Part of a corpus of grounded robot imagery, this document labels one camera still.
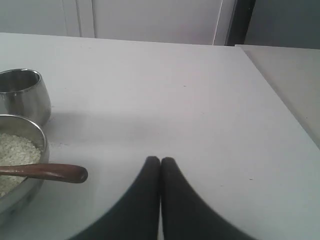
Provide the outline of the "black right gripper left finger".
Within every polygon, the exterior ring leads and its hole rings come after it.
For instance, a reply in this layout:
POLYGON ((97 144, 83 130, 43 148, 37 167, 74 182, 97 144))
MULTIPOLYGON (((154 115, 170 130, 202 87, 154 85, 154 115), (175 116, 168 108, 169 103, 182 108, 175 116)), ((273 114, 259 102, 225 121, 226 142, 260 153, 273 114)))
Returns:
POLYGON ((160 215, 161 163, 148 156, 117 203, 73 240, 156 240, 160 215))

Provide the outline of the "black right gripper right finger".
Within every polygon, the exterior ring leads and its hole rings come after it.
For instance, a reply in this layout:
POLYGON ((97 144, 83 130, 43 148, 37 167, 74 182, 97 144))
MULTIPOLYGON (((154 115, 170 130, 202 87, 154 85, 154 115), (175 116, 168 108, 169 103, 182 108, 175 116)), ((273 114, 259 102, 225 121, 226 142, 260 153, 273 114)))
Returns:
POLYGON ((205 203, 171 157, 161 160, 161 216, 165 240, 252 239, 205 203))

